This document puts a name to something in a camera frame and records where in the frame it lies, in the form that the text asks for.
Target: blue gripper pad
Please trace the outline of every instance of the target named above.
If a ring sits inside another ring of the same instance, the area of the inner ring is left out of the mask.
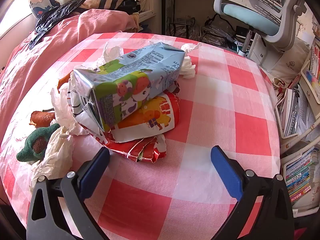
[[[211,162],[218,172],[224,186],[228,190],[231,197],[240,201],[243,195],[242,180],[232,168],[228,157],[219,146],[211,149]]]
[[[82,179],[79,181],[79,199],[90,198],[106,170],[110,161],[109,150],[102,147],[95,157],[83,169]]]

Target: red gingham tablecloth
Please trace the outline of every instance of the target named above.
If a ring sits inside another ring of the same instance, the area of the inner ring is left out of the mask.
[[[15,156],[34,129],[28,124],[31,113],[51,108],[50,91],[58,79],[76,65],[97,60],[106,42],[109,48],[120,46],[128,53],[149,41],[177,48],[196,43],[154,34],[94,34],[53,64],[20,103],[1,145],[0,175],[23,225],[31,200],[31,166],[19,163]],[[256,63],[217,47],[203,44],[189,55],[196,64],[196,76],[178,80],[180,122],[165,134],[167,156],[152,164],[113,154],[93,196],[85,201],[111,240],[211,239],[236,203],[211,163],[210,150],[215,145],[259,176],[279,172],[270,80]],[[90,135],[75,137],[72,170],[100,147]],[[260,202],[257,199],[241,235],[249,232]]]

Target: crumpled tissue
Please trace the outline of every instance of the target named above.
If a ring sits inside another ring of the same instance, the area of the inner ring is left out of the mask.
[[[188,56],[188,53],[193,51],[194,49],[199,49],[201,47],[201,42],[199,42],[197,45],[192,43],[186,43],[181,46],[181,49],[185,51],[186,56],[184,57],[184,60],[182,62],[180,75],[183,75],[183,78],[190,79],[193,78],[196,74],[196,65],[192,65],[191,63],[191,57]]]
[[[122,56],[123,54],[124,54],[123,48],[114,46],[110,49],[109,43],[106,43],[103,48],[101,57],[98,58],[94,63],[90,63],[90,65],[85,65],[85,66],[83,65],[75,66],[75,68],[97,70],[100,66]]]
[[[73,138],[65,126],[57,129],[50,137],[44,159],[31,166],[30,192],[38,178],[45,175],[48,179],[63,178],[72,166]]]
[[[68,84],[65,83],[60,87],[60,93],[55,88],[52,88],[51,102],[54,108],[56,120],[60,126],[65,126],[72,135],[85,135],[88,132],[78,124],[73,117],[71,106],[67,102]]]

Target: office chair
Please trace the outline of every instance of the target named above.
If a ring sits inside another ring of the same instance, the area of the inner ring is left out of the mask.
[[[258,11],[256,12],[239,5],[222,3],[222,0],[214,0],[213,8],[216,13],[231,16],[249,25],[239,55],[246,55],[253,31],[279,50],[286,51],[293,46],[298,16],[307,11],[304,0],[282,0],[282,7],[274,1],[280,0],[249,0]]]

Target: picture frame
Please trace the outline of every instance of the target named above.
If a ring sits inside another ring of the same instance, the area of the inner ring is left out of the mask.
[[[161,0],[161,34],[170,36],[170,24],[174,21],[175,0]]]

